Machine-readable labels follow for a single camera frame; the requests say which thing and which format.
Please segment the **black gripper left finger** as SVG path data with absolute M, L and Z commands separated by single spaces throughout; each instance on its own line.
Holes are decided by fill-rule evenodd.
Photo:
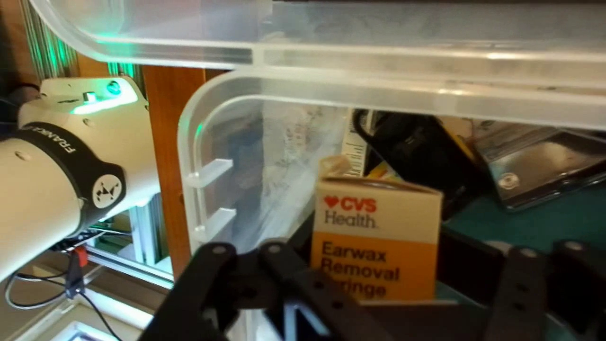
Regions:
M 284 339 L 354 341 L 358 305 L 282 242 L 239 254 L 212 242 L 195 252 L 140 341 L 229 341 L 242 310 L 260 308 Z

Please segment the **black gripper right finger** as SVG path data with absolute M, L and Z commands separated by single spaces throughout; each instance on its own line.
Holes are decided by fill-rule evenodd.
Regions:
M 456 231 L 441 233 L 441 282 L 485 305 L 498 331 L 540 341 L 555 316 L 578 341 L 606 341 L 606 252 L 561 238 L 549 252 L 508 252 Z

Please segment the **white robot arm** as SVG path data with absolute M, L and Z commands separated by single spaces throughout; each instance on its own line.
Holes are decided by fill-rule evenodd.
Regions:
M 0 278 L 42 252 L 159 191 L 148 102 L 129 77 L 46 79 L 0 147 Z M 489 305 L 483 333 L 540 341 L 538 320 L 557 316 L 604 341 L 604 252 L 559 240 L 534 269 L 521 246 L 496 248 L 445 229 L 438 274 Z

